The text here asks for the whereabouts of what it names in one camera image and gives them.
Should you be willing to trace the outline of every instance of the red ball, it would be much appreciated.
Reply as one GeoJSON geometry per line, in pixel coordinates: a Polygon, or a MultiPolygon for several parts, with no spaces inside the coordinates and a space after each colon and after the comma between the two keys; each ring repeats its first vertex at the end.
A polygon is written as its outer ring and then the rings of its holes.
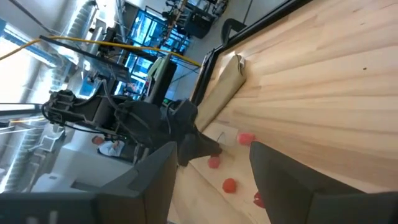
{"type": "Polygon", "coordinates": [[[265,206],[264,206],[264,202],[261,200],[261,199],[255,199],[254,201],[253,201],[253,203],[255,203],[258,207],[260,207],[260,208],[265,208],[265,206]]]}
{"type": "Polygon", "coordinates": [[[256,137],[251,133],[241,133],[238,135],[238,143],[244,146],[250,146],[254,140],[256,140],[256,137]]]}
{"type": "Polygon", "coordinates": [[[233,194],[236,192],[236,181],[232,178],[224,180],[223,190],[225,193],[233,194]]]}
{"type": "Polygon", "coordinates": [[[261,199],[261,195],[260,195],[259,192],[257,192],[257,193],[254,195],[254,199],[261,199]]]}
{"type": "Polygon", "coordinates": [[[220,158],[218,156],[210,157],[207,160],[207,164],[212,169],[217,169],[220,166],[220,158]]]}

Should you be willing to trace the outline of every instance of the white shirt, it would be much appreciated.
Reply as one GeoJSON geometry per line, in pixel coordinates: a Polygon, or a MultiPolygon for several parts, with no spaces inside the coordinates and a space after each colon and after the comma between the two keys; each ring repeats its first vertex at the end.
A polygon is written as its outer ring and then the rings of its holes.
{"type": "Polygon", "coordinates": [[[106,141],[98,146],[99,151],[105,156],[120,156],[122,149],[124,147],[124,142],[119,141],[119,145],[113,148],[112,141],[106,141]]]}

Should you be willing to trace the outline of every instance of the wooden table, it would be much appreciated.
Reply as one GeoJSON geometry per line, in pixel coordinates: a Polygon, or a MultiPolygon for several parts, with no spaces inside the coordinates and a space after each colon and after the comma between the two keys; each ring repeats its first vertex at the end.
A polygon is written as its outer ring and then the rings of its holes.
{"type": "Polygon", "coordinates": [[[177,223],[268,223],[241,131],[365,192],[398,190],[398,0],[314,0],[218,57],[207,95],[233,54],[247,82],[204,131],[227,145],[221,167],[177,172],[177,223]],[[236,194],[221,184],[238,182],[236,194]]]}

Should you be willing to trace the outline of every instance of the person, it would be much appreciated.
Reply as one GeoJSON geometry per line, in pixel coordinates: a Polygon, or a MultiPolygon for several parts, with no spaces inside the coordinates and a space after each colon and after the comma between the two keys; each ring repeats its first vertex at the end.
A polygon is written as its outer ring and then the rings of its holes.
{"type": "Polygon", "coordinates": [[[105,141],[105,139],[94,136],[91,142],[98,146],[98,152],[105,156],[121,157],[124,142],[122,141],[105,141]]]}

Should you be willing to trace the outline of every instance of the yellow rope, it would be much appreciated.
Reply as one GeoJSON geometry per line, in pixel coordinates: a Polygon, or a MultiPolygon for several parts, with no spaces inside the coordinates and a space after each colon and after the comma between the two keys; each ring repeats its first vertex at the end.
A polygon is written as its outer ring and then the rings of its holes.
{"type": "Polygon", "coordinates": [[[43,121],[43,120],[44,120],[44,118],[37,118],[37,119],[10,121],[10,123],[27,123],[30,121],[43,121]]]}
{"type": "MultiPolygon", "coordinates": [[[[105,41],[85,40],[85,39],[79,39],[79,38],[73,38],[73,37],[49,37],[49,38],[50,39],[55,39],[55,40],[70,40],[70,41],[76,41],[76,42],[101,44],[101,45],[107,45],[107,46],[113,46],[113,47],[123,47],[123,48],[126,48],[126,49],[155,50],[155,51],[158,51],[158,52],[165,52],[165,53],[168,53],[168,54],[172,54],[172,55],[174,55],[176,57],[181,58],[182,60],[184,60],[186,62],[190,62],[190,63],[196,65],[197,67],[201,67],[201,65],[198,62],[196,62],[196,61],[194,61],[192,59],[184,57],[184,56],[182,56],[180,54],[177,54],[175,52],[171,52],[171,51],[168,51],[168,50],[162,50],[162,49],[158,49],[158,48],[155,48],[155,47],[138,47],[138,46],[131,46],[131,45],[128,45],[128,44],[117,44],[117,43],[105,42],[105,41]]],[[[19,48],[13,50],[12,52],[9,52],[8,54],[3,55],[2,57],[0,57],[0,61],[5,59],[5,58],[10,57],[11,55],[21,51],[22,49],[24,49],[24,48],[26,48],[26,47],[28,47],[28,46],[30,46],[32,44],[36,44],[36,43],[38,43],[40,41],[41,41],[41,39],[34,39],[34,40],[30,41],[29,43],[26,43],[26,44],[20,46],[19,48]]]]}

